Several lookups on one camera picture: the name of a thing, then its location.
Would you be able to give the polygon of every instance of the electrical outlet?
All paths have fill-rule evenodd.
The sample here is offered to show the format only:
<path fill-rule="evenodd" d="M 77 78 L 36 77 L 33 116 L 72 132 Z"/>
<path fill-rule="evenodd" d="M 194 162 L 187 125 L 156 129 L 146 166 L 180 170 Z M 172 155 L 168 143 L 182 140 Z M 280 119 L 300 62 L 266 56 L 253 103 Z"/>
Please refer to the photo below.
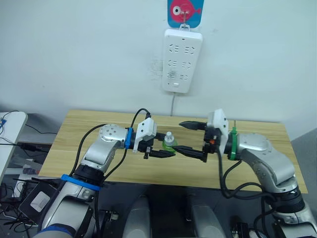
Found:
<path fill-rule="evenodd" d="M 167 29 L 164 36 L 162 87 L 187 93 L 192 82 L 203 36 L 197 32 Z"/>

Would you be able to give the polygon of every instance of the white bottle cap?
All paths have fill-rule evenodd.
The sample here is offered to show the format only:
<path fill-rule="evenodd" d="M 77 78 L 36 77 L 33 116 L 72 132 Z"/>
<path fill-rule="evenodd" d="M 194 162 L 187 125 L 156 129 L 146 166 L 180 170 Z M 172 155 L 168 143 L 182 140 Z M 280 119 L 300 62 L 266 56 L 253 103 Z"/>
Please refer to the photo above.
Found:
<path fill-rule="evenodd" d="M 171 146 L 174 144 L 174 136 L 172 132 L 168 131 L 166 133 L 166 136 L 164 137 L 164 142 L 165 142 L 165 145 L 167 146 Z"/>

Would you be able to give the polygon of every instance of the black cable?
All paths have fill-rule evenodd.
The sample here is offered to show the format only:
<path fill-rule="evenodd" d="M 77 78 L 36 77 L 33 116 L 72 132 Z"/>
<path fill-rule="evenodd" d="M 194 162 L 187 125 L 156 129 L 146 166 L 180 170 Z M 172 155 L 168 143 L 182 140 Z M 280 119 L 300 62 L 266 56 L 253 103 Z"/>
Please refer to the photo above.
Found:
<path fill-rule="evenodd" d="M 37 157 L 37 156 L 41 156 L 41 155 L 47 155 L 47 154 L 39 154 L 39 155 L 29 155 L 29 153 L 28 152 L 26 152 L 24 149 L 22 149 L 23 150 L 23 152 L 27 155 L 27 156 L 29 156 L 29 157 Z"/>
<path fill-rule="evenodd" d="M 28 124 L 25 124 L 25 125 L 30 127 L 30 128 L 32 128 L 32 129 L 34 129 L 34 130 L 36 130 L 40 134 L 55 134 L 55 135 L 57 135 L 57 133 L 55 133 L 55 132 L 40 132 L 39 130 L 37 130 L 36 128 L 32 127 L 31 125 L 28 125 Z"/>
<path fill-rule="evenodd" d="M 24 223 L 24 222 L 21 222 L 20 224 L 16 225 L 16 226 L 13 228 L 14 232 L 17 232 L 17 233 L 26 232 L 26 231 L 28 231 L 29 229 L 31 229 L 31 228 L 33 227 L 33 224 L 32 224 L 32 225 L 30 225 L 28 228 L 26 228 L 25 230 L 17 231 L 16 228 L 19 227 L 19 226 L 21 226 L 22 224 L 25 224 L 25 223 Z"/>
<path fill-rule="evenodd" d="M 3 198 L 5 198 L 6 196 L 7 196 L 7 194 L 8 194 L 8 190 L 7 190 L 7 187 L 6 187 L 6 184 L 3 182 L 2 183 L 3 185 L 1 185 L 0 187 L 4 187 L 4 190 L 5 190 L 5 195 L 4 196 L 2 196 L 2 197 L 0 197 L 0 199 L 3 199 Z"/>
<path fill-rule="evenodd" d="M 10 141 L 10 140 L 8 140 L 7 138 L 0 137 L 0 139 L 3 139 L 3 140 L 5 140 L 6 142 L 8 142 L 8 143 L 10 143 L 10 144 L 13 144 L 13 142 L 12 142 L 12 141 Z"/>
<path fill-rule="evenodd" d="M 255 230 L 255 232 L 256 232 L 258 238 L 262 238 L 262 237 L 260 236 L 260 234 L 259 234 L 258 227 L 257 227 L 257 226 L 258 226 L 258 225 L 257 225 L 257 224 L 258 224 L 258 221 L 259 221 L 260 219 L 262 219 L 262 217 L 265 217 L 265 216 L 267 216 L 267 215 L 272 214 L 274 211 L 275 211 L 275 209 L 272 208 L 271 210 L 269 210 L 269 211 L 267 211 L 267 212 L 264 212 L 264 213 L 258 215 L 258 216 L 254 219 L 253 228 L 254 228 L 254 230 Z"/>
<path fill-rule="evenodd" d="M 238 186 L 236 189 L 234 189 L 233 191 L 230 191 L 227 186 L 226 186 L 226 182 L 225 179 L 227 177 L 227 175 L 229 174 L 230 171 L 232 171 L 235 167 L 237 167 L 238 165 L 240 165 L 242 163 L 242 161 L 239 161 L 238 163 L 234 164 L 233 166 L 231 166 L 224 174 L 223 176 L 223 172 L 222 172 L 222 157 L 221 157 L 221 153 L 219 151 L 219 149 L 217 149 L 217 155 L 218 155 L 218 160 L 219 160 L 219 180 L 220 180 L 220 190 L 222 195 L 225 198 L 231 198 L 231 197 L 235 197 L 237 199 L 241 199 L 241 200 L 251 200 L 251 199 L 256 199 L 256 198 L 260 198 L 260 197 L 271 197 L 273 198 L 273 196 L 270 193 L 264 192 L 264 187 L 258 183 L 255 182 L 246 182 L 240 186 Z M 237 195 L 237 193 L 247 187 L 247 186 L 258 186 L 259 188 L 261 188 L 262 192 L 255 194 L 255 195 L 251 195 L 251 196 L 239 196 Z"/>
<path fill-rule="evenodd" d="M 100 224 L 99 224 L 99 212 L 98 212 L 98 197 L 99 197 L 99 191 L 96 191 L 96 193 L 95 193 L 96 230 L 97 230 L 97 238 L 101 238 L 101 236 L 100 236 Z"/>
<path fill-rule="evenodd" d="M 79 161 L 79 156 L 80 156 L 80 151 L 81 151 L 81 147 L 83 146 L 83 143 L 86 139 L 86 137 L 95 129 L 104 126 L 105 124 L 100 124 L 100 125 L 96 125 L 95 127 L 91 128 L 89 131 L 86 132 L 86 134 L 83 136 L 83 138 L 81 139 L 79 146 L 78 146 L 78 150 L 77 150 L 77 155 L 76 155 L 76 160 L 73 166 L 73 169 L 71 170 L 71 172 L 69 173 L 69 176 L 71 177 L 73 175 L 73 173 L 75 172 L 76 168 L 77 168 L 77 164 Z"/>
<path fill-rule="evenodd" d="M 18 110 L 13 110 L 13 111 L 11 111 L 11 112 L 8 112 L 8 113 L 4 114 L 4 116 L 2 117 L 2 119 L 4 119 L 4 117 L 5 117 L 6 115 L 8 115 L 8 114 L 10 114 L 10 113 L 12 113 L 12 112 L 19 112 L 19 111 L 18 111 Z"/>
<path fill-rule="evenodd" d="M 30 237 L 30 233 L 29 233 L 29 229 L 26 228 L 25 223 L 24 223 L 24 229 L 25 229 L 25 232 L 26 232 L 27 237 L 28 237 L 28 238 L 31 238 L 31 237 Z"/>
<path fill-rule="evenodd" d="M 13 146 L 19 146 L 17 144 L 4 144 L 4 143 L 0 143 L 0 145 L 13 145 Z"/>
<path fill-rule="evenodd" d="M 135 119 L 137 118 L 137 115 L 138 115 L 141 111 L 146 111 L 147 114 L 150 114 L 150 112 L 149 112 L 147 109 L 145 109 L 145 108 L 140 108 L 140 109 L 135 113 L 135 115 L 134 115 L 134 117 L 133 117 L 133 120 L 132 120 L 132 122 L 131 122 L 131 126 L 130 126 L 130 127 L 133 127 L 134 121 L 135 121 Z"/>
<path fill-rule="evenodd" d="M 266 235 L 268 237 L 264 213 L 265 213 L 265 198 L 261 197 L 261 214 L 263 215 L 262 219 L 261 219 L 262 229 L 264 231 L 264 235 Z"/>
<path fill-rule="evenodd" d="M 122 156 L 122 159 L 120 160 L 120 162 L 104 177 L 102 184 L 123 163 L 126 155 L 127 155 L 127 149 L 124 150 L 124 153 L 123 153 L 123 156 Z"/>

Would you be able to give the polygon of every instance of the blue ring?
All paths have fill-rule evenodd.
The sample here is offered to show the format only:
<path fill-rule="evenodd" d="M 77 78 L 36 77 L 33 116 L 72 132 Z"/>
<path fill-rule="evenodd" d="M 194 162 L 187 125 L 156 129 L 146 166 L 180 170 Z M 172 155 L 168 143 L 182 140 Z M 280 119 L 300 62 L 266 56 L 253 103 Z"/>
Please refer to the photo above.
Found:
<path fill-rule="evenodd" d="M 124 143 L 124 146 L 126 149 L 129 149 L 129 147 L 130 147 L 132 133 L 133 133 L 133 128 L 129 127 L 127 138 L 125 139 L 125 143 Z"/>
<path fill-rule="evenodd" d="M 94 191 L 100 191 L 100 187 L 99 186 L 92 185 L 92 184 L 87 183 L 87 182 L 82 182 L 82 181 L 77 180 L 75 178 L 72 178 L 72 177 L 70 177 L 68 175 L 62 175 L 60 179 L 64 180 L 64 181 L 72 182 L 74 184 L 89 188 L 89 189 L 94 190 Z"/>

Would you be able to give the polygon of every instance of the cable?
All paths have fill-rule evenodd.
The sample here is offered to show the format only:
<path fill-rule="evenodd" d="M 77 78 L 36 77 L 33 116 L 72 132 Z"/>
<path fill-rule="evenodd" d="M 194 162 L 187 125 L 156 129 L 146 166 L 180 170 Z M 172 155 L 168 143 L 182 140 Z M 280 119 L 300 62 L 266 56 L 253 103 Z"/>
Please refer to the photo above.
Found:
<path fill-rule="evenodd" d="M 173 109 L 174 109 L 175 97 L 176 97 L 176 93 L 174 92 L 174 94 L 173 94 L 173 99 L 172 99 L 172 104 L 171 104 L 171 107 L 170 107 L 170 116 L 171 116 L 171 117 L 173 116 Z"/>
<path fill-rule="evenodd" d="M 227 175 L 229 174 L 229 172 L 231 172 L 235 167 L 237 167 L 238 165 L 240 165 L 242 163 L 242 161 L 239 161 L 238 163 L 234 164 L 233 166 L 231 166 L 224 174 L 223 176 L 223 172 L 222 172 L 222 157 L 221 157 L 221 153 L 219 151 L 219 149 L 217 149 L 217 155 L 218 155 L 218 161 L 219 161 L 219 180 L 220 180 L 220 190 L 221 190 L 221 193 L 222 195 L 225 197 L 225 198 L 231 198 L 231 197 L 235 197 L 237 199 L 241 199 L 241 200 L 251 200 L 251 199 L 256 199 L 256 198 L 260 198 L 260 197 L 270 197 L 270 198 L 273 198 L 274 197 L 270 194 L 270 193 L 267 193 L 267 192 L 264 192 L 264 187 L 258 183 L 255 183 L 255 182 L 246 182 L 240 186 L 238 186 L 236 189 L 234 189 L 233 191 L 230 191 L 227 186 L 226 186 L 226 182 L 225 182 L 225 179 L 227 177 Z M 258 193 L 258 194 L 255 194 L 255 195 L 251 195 L 251 196 L 239 196 L 237 195 L 237 193 L 247 187 L 247 186 L 257 186 L 259 188 L 261 188 L 262 192 L 261 193 Z"/>
<path fill-rule="evenodd" d="M 18 192 L 20 192 L 20 195 L 22 195 L 22 191 L 24 190 L 24 182 L 18 182 L 16 184 L 16 190 L 18 190 Z"/>
<path fill-rule="evenodd" d="M 137 115 L 138 115 L 141 111 L 146 111 L 147 115 L 150 115 L 150 112 L 149 112 L 147 109 L 145 109 L 145 108 L 140 108 L 140 109 L 135 113 L 135 115 L 134 115 L 134 117 L 133 117 L 133 120 L 132 120 L 132 122 L 131 122 L 131 126 L 130 126 L 130 127 L 133 127 L 134 121 L 135 121 L 135 119 L 137 118 Z"/>
<path fill-rule="evenodd" d="M 3 144 L 3 143 L 0 143 L 0 145 L 13 145 L 13 146 L 18 146 L 17 144 Z"/>
<path fill-rule="evenodd" d="M 7 190 L 7 186 L 6 186 L 6 184 L 3 182 L 2 183 L 3 185 L 0 185 L 0 187 L 4 187 L 4 190 L 5 190 L 5 195 L 3 196 L 3 197 L 0 197 L 0 199 L 3 199 L 3 198 L 5 198 L 6 196 L 7 196 L 7 194 L 8 194 L 8 190 Z"/>
<path fill-rule="evenodd" d="M 26 228 L 25 223 L 24 223 L 24 229 L 25 229 L 27 237 L 30 238 L 29 229 Z"/>
<path fill-rule="evenodd" d="M 96 191 L 96 193 L 95 193 L 95 221 L 96 221 L 97 238 L 101 238 L 101 236 L 100 236 L 100 224 L 99 224 L 99 213 L 98 213 L 98 197 L 99 197 L 99 191 Z"/>
<path fill-rule="evenodd" d="M 126 155 L 127 155 L 127 149 L 124 150 L 124 153 L 120 162 L 104 177 L 104 180 L 102 183 L 104 183 L 104 181 L 123 163 Z"/>
<path fill-rule="evenodd" d="M 268 232 L 267 232 L 267 228 L 266 228 L 264 213 L 265 213 L 265 198 L 261 197 L 261 214 L 263 215 L 262 219 L 261 219 L 262 229 L 264 231 L 264 234 L 268 237 Z"/>
<path fill-rule="evenodd" d="M 10 114 L 10 113 L 12 113 L 12 112 L 18 112 L 18 111 L 17 111 L 17 110 L 14 110 L 14 111 L 11 111 L 11 112 L 8 112 L 8 113 L 4 114 L 4 116 L 1 118 L 1 121 L 2 121 L 2 119 L 4 119 L 4 117 L 5 117 L 6 115 L 8 115 L 8 114 Z M 0 135 L 3 133 L 3 131 L 4 131 L 4 124 L 3 124 L 2 127 L 1 127 Z"/>
<path fill-rule="evenodd" d="M 259 234 L 259 231 L 258 231 L 258 228 L 257 228 L 258 221 L 259 221 L 261 218 L 263 218 L 263 217 L 265 217 L 265 216 L 267 216 L 267 215 L 272 214 L 274 211 L 275 211 L 275 208 L 272 208 L 271 210 L 269 210 L 269 211 L 267 211 L 267 212 L 264 212 L 264 213 L 258 215 L 258 216 L 254 219 L 253 228 L 254 228 L 254 230 L 255 230 L 255 232 L 256 232 L 258 238 L 262 238 L 261 235 Z"/>
<path fill-rule="evenodd" d="M 29 157 L 37 157 L 37 156 L 41 156 L 41 155 L 47 155 L 47 154 L 39 154 L 39 155 L 29 155 L 28 152 L 25 151 L 25 149 L 23 149 L 24 147 L 21 146 L 21 145 L 18 145 L 18 144 L 14 144 L 12 141 L 4 138 L 4 137 L 0 137 L 0 139 L 3 139 L 5 140 L 6 142 L 10 143 L 10 144 L 0 144 L 0 145 L 14 145 L 14 146 L 19 146 L 23 151 L 24 153 L 29 156 Z M 48 151 L 44 151 L 44 150 L 40 150 L 40 149 L 36 149 L 36 151 L 40 151 L 40 152 L 45 152 L 45 153 L 48 153 Z"/>
<path fill-rule="evenodd" d="M 77 155 L 76 155 L 76 160 L 73 166 L 73 169 L 71 170 L 71 172 L 69 173 L 69 176 L 71 177 L 73 175 L 73 173 L 75 172 L 76 168 L 77 168 L 77 164 L 79 161 L 79 156 L 80 156 L 80 151 L 81 151 L 81 147 L 83 146 L 83 143 L 86 139 L 86 137 L 95 129 L 104 126 L 105 124 L 100 124 L 100 125 L 96 125 L 95 127 L 91 128 L 89 131 L 86 132 L 86 134 L 83 136 L 83 138 L 81 139 L 79 146 L 78 146 L 78 150 L 77 150 Z"/>
<path fill-rule="evenodd" d="M 4 217 L 16 220 L 16 217 L 8 216 L 4 211 L 2 212 L 2 214 L 3 214 Z"/>
<path fill-rule="evenodd" d="M 25 125 L 30 127 L 30 128 L 32 128 L 32 129 L 34 129 L 34 130 L 36 130 L 39 134 L 55 134 L 55 135 L 57 135 L 57 133 L 55 133 L 55 132 L 40 132 L 39 130 L 37 130 L 36 128 L 32 127 L 31 125 L 28 125 L 28 124 L 25 124 Z"/>
<path fill-rule="evenodd" d="M 15 232 L 17 232 L 17 233 L 22 233 L 22 232 L 28 231 L 29 229 L 31 229 L 31 228 L 33 227 L 33 225 L 31 225 L 31 226 L 29 226 L 28 228 L 26 228 L 25 230 L 17 231 L 16 228 L 19 227 L 19 226 L 21 226 L 22 224 L 24 224 L 24 222 L 21 222 L 20 224 L 16 225 L 16 226 L 13 228 L 13 230 L 14 230 Z"/>
<path fill-rule="evenodd" d="M 26 152 L 25 150 L 23 150 L 24 153 L 29 156 L 29 157 L 37 157 L 37 156 L 41 156 L 41 155 L 47 155 L 47 154 L 39 154 L 39 155 L 29 155 L 28 152 Z"/>
<path fill-rule="evenodd" d="M 10 141 L 10 140 L 9 140 L 9 139 L 7 139 L 7 138 L 0 137 L 0 139 L 3 139 L 3 140 L 5 140 L 6 142 L 9 142 L 9 143 L 11 143 L 11 144 L 14 144 L 12 141 Z"/>

